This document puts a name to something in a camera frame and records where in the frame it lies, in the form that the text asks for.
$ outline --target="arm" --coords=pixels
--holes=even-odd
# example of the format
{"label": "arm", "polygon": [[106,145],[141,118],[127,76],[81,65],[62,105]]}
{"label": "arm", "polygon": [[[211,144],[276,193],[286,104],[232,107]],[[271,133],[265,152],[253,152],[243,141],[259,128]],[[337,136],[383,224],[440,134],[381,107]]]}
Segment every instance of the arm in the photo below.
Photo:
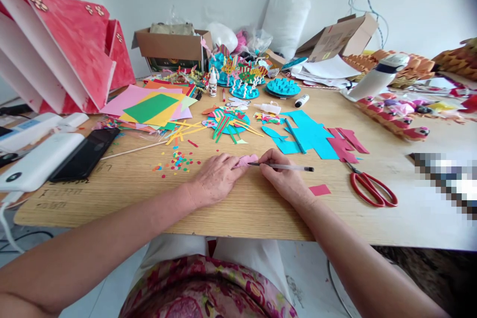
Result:
{"label": "arm", "polygon": [[[268,160],[293,164],[275,149],[259,163]],[[316,198],[297,171],[275,171],[267,165],[260,165],[260,170],[308,225],[363,317],[448,317]]]}
{"label": "arm", "polygon": [[212,157],[189,183],[59,235],[0,269],[0,317],[54,317],[139,248],[197,208],[223,200],[246,168]]}

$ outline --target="white marker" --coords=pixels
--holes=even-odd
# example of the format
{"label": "white marker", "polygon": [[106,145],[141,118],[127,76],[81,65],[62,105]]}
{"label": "white marker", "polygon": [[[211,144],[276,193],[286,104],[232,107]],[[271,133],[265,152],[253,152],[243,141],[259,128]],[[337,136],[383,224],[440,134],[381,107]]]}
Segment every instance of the white marker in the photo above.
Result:
{"label": "white marker", "polygon": [[304,105],[308,100],[310,99],[310,96],[307,94],[302,95],[300,98],[297,99],[295,102],[295,107],[299,108],[302,105]]}

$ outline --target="glue bottle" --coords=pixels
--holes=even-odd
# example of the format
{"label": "glue bottle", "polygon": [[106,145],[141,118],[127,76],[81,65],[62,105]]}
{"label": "glue bottle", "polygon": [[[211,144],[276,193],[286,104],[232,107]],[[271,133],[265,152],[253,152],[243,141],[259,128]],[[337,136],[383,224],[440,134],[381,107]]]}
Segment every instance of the glue bottle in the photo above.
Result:
{"label": "glue bottle", "polygon": [[210,78],[209,78],[209,96],[217,96],[217,75],[215,73],[215,67],[210,68]]}
{"label": "glue bottle", "polygon": [[254,104],[254,107],[259,108],[260,110],[268,113],[273,113],[275,115],[279,115],[280,111],[282,110],[282,107],[278,105],[277,102],[271,101],[270,104],[264,103],[264,104]]}
{"label": "glue bottle", "polygon": [[383,58],[345,97],[352,101],[368,96],[376,97],[394,80],[396,74],[407,66],[408,62],[409,56],[403,53]]}
{"label": "glue bottle", "polygon": [[307,94],[302,95],[300,98],[297,99],[295,102],[295,107],[299,108],[302,105],[304,105],[308,100],[310,99],[310,96]]}

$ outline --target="floral fabric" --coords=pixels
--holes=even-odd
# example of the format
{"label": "floral fabric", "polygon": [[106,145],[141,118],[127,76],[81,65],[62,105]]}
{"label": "floral fabric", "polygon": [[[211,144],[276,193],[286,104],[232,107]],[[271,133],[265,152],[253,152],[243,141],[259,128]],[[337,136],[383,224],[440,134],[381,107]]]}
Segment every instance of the floral fabric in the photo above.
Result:
{"label": "floral fabric", "polygon": [[159,262],[137,282],[120,318],[294,318],[278,289],[250,268],[194,255]]}

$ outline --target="white cable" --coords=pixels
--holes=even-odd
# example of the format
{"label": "white cable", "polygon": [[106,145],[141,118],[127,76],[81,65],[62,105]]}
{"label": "white cable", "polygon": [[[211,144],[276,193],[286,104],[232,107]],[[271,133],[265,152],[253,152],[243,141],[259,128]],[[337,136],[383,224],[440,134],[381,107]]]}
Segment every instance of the white cable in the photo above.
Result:
{"label": "white cable", "polygon": [[13,191],[9,193],[5,198],[2,200],[2,204],[0,207],[0,224],[3,227],[3,230],[5,231],[6,239],[8,240],[8,243],[10,246],[12,246],[14,249],[16,249],[20,253],[25,253],[25,250],[23,250],[20,246],[18,246],[13,239],[13,236],[11,235],[10,227],[8,226],[8,223],[6,222],[5,219],[5,210],[7,206],[11,203],[14,203],[17,201],[21,196],[23,195],[23,192],[21,191]]}

